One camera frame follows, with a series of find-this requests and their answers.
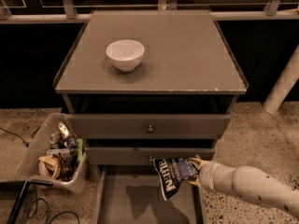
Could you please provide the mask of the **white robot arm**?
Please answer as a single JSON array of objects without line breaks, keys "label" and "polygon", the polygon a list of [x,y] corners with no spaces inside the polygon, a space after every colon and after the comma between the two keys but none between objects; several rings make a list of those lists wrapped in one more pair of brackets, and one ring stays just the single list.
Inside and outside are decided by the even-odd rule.
[{"label": "white robot arm", "polygon": [[189,158],[199,171],[192,185],[262,207],[274,207],[299,219],[299,190],[251,166],[229,167],[215,161]]}]

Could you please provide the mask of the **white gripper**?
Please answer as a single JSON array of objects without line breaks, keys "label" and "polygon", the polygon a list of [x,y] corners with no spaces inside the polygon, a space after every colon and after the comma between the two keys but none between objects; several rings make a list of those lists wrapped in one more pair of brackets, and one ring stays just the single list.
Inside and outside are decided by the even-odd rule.
[{"label": "white gripper", "polygon": [[214,176],[216,171],[221,166],[214,161],[204,161],[198,155],[189,158],[189,161],[194,165],[196,169],[200,169],[199,178],[189,178],[188,182],[194,186],[201,186],[204,190],[209,192],[216,192],[214,184]]}]

